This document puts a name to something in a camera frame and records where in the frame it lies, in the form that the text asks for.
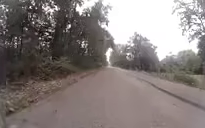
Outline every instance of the dirt roadside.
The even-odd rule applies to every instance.
[[[98,70],[100,69],[74,73],[65,78],[51,81],[29,80],[27,83],[2,88],[0,89],[2,109],[6,116],[17,113],[57,91],[66,89],[79,80],[97,73]]]

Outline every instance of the tree line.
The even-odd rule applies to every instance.
[[[0,0],[0,84],[106,65],[111,6],[99,0],[78,10],[85,2]]]
[[[184,72],[186,74],[205,75],[205,0],[175,0],[173,14],[180,18],[182,34],[189,42],[198,41],[198,54],[184,50],[177,55],[166,56],[160,62],[156,47],[137,33],[127,45],[117,46],[111,56],[113,65],[161,72]]]

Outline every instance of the road curb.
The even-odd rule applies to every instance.
[[[172,93],[172,92],[170,92],[170,91],[167,91],[167,90],[165,90],[165,89],[163,89],[163,88],[160,88],[160,87],[158,87],[157,85],[155,85],[154,83],[152,83],[152,82],[150,82],[150,81],[148,81],[148,80],[145,80],[145,79],[143,79],[143,78],[138,78],[138,77],[137,77],[137,79],[148,83],[149,85],[151,85],[152,87],[154,87],[154,88],[157,89],[157,90],[160,90],[160,91],[162,91],[162,92],[164,92],[164,93],[166,93],[166,94],[168,94],[168,95],[170,95],[170,96],[172,96],[172,97],[175,97],[175,98],[177,98],[177,99],[179,99],[179,100],[181,100],[181,101],[183,101],[183,102],[185,102],[185,103],[188,103],[188,104],[190,104],[190,105],[192,105],[192,106],[194,106],[194,107],[197,107],[197,108],[199,108],[199,109],[205,111],[205,106],[204,106],[204,105],[198,104],[198,103],[196,103],[196,102],[193,102],[193,101],[191,101],[191,100],[188,100],[188,99],[186,99],[186,98],[183,98],[183,97],[181,97],[181,96],[179,96],[179,95],[176,95],[176,94],[174,94],[174,93]]]

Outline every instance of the overcast sky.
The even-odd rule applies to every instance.
[[[115,43],[127,43],[138,32],[158,47],[159,59],[170,52],[184,49],[196,51],[196,43],[189,43],[182,36],[179,18],[172,15],[173,0],[105,0],[110,3],[109,31]]]

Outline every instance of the asphalt road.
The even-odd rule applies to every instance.
[[[205,128],[205,111],[106,68],[8,118],[12,128]]]

